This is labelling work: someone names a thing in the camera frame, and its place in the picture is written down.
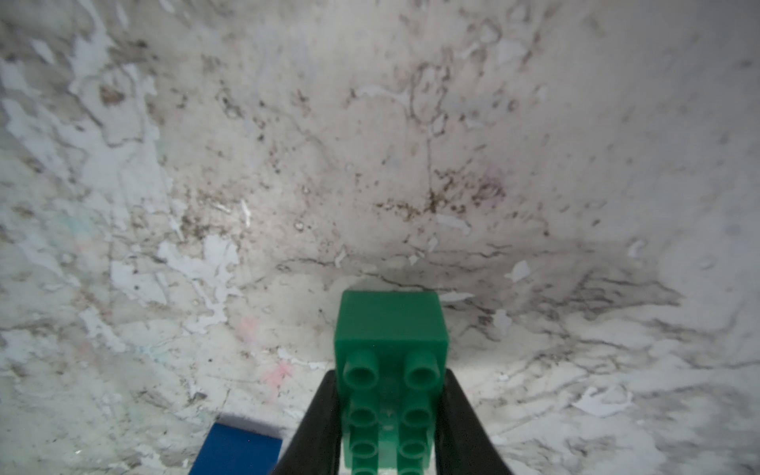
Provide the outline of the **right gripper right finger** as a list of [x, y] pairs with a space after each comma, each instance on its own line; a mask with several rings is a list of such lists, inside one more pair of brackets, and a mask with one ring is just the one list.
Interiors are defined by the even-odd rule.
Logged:
[[453, 371], [437, 403], [435, 471], [441, 475], [513, 475], [491, 443]]

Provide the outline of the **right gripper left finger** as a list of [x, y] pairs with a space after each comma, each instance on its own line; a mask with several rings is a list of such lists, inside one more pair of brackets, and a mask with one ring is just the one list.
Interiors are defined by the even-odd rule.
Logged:
[[336, 372], [329, 370], [272, 475], [336, 475], [340, 471], [342, 412]]

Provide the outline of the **green lego brick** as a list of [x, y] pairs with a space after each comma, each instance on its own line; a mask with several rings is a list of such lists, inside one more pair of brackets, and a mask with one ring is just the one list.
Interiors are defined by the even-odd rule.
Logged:
[[334, 358], [351, 473], [429, 468], [448, 344], [435, 292], [342, 294]]

